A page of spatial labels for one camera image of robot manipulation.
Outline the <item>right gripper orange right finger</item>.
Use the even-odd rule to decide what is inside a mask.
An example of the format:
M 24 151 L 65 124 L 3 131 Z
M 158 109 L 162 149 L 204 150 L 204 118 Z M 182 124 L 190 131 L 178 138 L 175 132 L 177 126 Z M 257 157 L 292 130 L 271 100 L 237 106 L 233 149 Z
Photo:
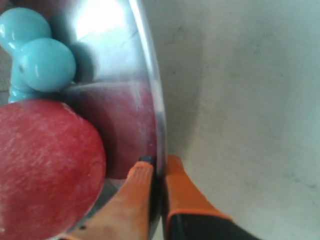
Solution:
M 181 159 L 167 157 L 164 237 L 166 240 L 256 240 L 215 208 L 187 175 Z

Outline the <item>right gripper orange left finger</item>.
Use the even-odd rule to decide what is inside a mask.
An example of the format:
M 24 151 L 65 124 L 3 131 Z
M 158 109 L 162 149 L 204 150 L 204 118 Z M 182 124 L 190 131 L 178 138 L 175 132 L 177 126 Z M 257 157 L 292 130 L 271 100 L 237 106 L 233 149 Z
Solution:
M 118 192 L 94 216 L 60 240 L 147 240 L 154 159 L 143 156 Z

